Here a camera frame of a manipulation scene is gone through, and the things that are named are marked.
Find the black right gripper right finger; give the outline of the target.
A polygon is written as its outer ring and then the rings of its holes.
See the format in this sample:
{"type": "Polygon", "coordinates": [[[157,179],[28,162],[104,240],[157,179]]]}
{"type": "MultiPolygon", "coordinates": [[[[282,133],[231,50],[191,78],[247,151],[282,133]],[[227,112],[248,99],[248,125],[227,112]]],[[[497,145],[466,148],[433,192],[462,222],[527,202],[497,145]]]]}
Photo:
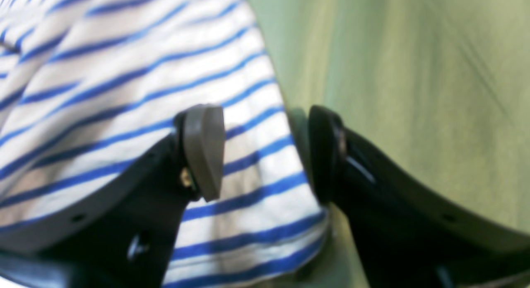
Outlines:
{"type": "Polygon", "coordinates": [[[528,288],[529,235],[424,186],[333,110],[307,122],[318,201],[346,216],[372,288],[528,288]]]}

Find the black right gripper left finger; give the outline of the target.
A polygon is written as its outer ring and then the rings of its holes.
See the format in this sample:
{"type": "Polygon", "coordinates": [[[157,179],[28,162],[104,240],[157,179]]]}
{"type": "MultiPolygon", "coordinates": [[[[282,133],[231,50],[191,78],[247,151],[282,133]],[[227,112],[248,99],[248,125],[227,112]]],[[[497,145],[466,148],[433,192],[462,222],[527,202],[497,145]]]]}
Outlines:
{"type": "Polygon", "coordinates": [[[220,196],[225,141],[223,107],[180,112],[104,187],[2,234],[2,288],[159,288],[188,204],[220,196]]]}

